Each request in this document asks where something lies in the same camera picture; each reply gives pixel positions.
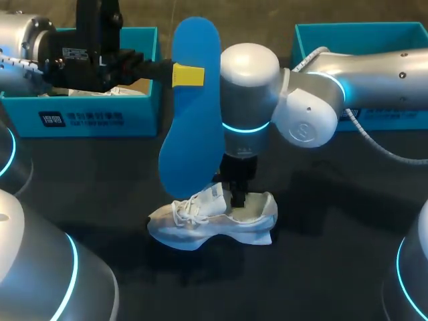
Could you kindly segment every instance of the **cable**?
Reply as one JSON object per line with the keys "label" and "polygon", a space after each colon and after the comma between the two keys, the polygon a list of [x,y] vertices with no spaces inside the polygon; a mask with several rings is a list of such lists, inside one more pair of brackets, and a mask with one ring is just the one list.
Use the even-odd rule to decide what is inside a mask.
{"label": "cable", "polygon": [[7,64],[10,66],[14,66],[16,68],[28,70],[29,72],[43,74],[43,72],[39,70],[39,66],[35,62],[31,60],[12,58],[7,55],[4,55],[1,51],[0,51],[0,64]]}
{"label": "cable", "polygon": [[313,52],[311,52],[308,56],[306,56],[305,59],[300,62],[296,67],[294,67],[293,72],[299,72],[303,68],[306,67],[312,60],[314,60],[315,57],[317,57],[319,54],[323,52],[330,52],[327,47],[319,47],[315,49]]}
{"label": "cable", "polygon": [[375,149],[377,149],[379,152],[383,153],[384,155],[387,155],[389,158],[393,159],[394,161],[405,163],[408,165],[428,165],[428,159],[413,159],[413,158],[406,158],[401,157],[397,154],[394,154],[393,152],[390,152],[389,150],[383,148],[380,144],[375,142],[373,138],[370,137],[369,134],[364,130],[364,128],[360,125],[358,120],[355,118],[352,111],[347,108],[345,109],[345,112],[348,114],[348,117],[350,118],[351,122],[356,126],[356,129],[362,134],[362,136],[367,140],[367,142],[372,145]]}
{"label": "cable", "polygon": [[[310,55],[308,55],[300,64],[298,64],[294,69],[293,72],[299,72],[301,71],[305,66],[307,66],[316,56],[323,52],[330,52],[327,47],[319,47],[318,49],[315,49]],[[394,154],[393,152],[390,152],[389,150],[383,148],[380,144],[378,144],[373,138],[370,137],[370,135],[364,130],[364,128],[361,126],[360,122],[355,118],[354,114],[349,108],[345,109],[345,112],[347,113],[350,121],[355,125],[356,129],[360,132],[362,137],[377,151],[381,152],[382,154],[386,155],[387,157],[393,159],[394,161],[405,163],[408,165],[428,165],[428,159],[413,159],[413,158],[407,158],[407,157],[401,157],[397,154]]]}

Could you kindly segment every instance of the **sneaker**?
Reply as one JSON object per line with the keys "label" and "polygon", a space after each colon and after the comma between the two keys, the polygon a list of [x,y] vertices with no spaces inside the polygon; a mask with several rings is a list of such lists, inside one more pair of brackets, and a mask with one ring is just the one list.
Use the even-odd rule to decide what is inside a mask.
{"label": "sneaker", "polygon": [[252,245],[272,244],[270,230],[278,218],[278,206],[270,193],[248,193],[244,208],[232,208],[231,193],[221,183],[173,201],[149,215],[148,232],[159,242],[185,251],[198,249],[214,235],[228,235]]}

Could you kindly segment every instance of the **shoe sole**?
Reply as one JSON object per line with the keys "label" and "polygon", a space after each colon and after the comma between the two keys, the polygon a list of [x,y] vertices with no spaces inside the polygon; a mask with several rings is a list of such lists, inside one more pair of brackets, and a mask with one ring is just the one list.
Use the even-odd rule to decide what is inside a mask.
{"label": "shoe sole", "polygon": [[[264,232],[249,232],[249,233],[228,233],[222,234],[232,237],[234,240],[249,245],[271,245],[272,239],[270,236],[270,231]],[[174,249],[179,249],[181,251],[195,251],[199,249],[208,239],[212,238],[215,235],[204,237],[202,239],[196,239],[194,241],[186,242],[174,242],[160,237],[151,235],[158,242],[165,244],[166,246],[172,247]]]}

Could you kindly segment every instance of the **shoe insole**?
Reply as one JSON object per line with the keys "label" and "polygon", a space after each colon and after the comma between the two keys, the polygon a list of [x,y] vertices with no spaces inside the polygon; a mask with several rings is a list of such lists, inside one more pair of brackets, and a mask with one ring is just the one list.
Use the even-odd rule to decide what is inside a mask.
{"label": "shoe insole", "polygon": [[225,152],[219,88],[221,44],[209,20],[192,17],[179,24],[172,47],[174,62],[205,68],[204,86],[173,89],[174,119],[159,154],[161,182],[167,193],[181,199],[211,182]]}
{"label": "shoe insole", "polygon": [[259,219],[263,214],[268,197],[265,194],[248,193],[245,196],[244,207],[232,207],[232,194],[229,191],[223,191],[227,204],[226,214],[239,222],[248,222]]}

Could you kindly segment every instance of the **shoe tongue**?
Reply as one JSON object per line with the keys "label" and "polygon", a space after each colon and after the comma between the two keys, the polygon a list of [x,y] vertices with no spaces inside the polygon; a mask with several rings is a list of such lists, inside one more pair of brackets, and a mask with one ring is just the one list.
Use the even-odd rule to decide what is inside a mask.
{"label": "shoe tongue", "polygon": [[227,205],[223,196],[221,183],[214,184],[201,191],[195,199],[199,215],[216,216],[226,211]]}

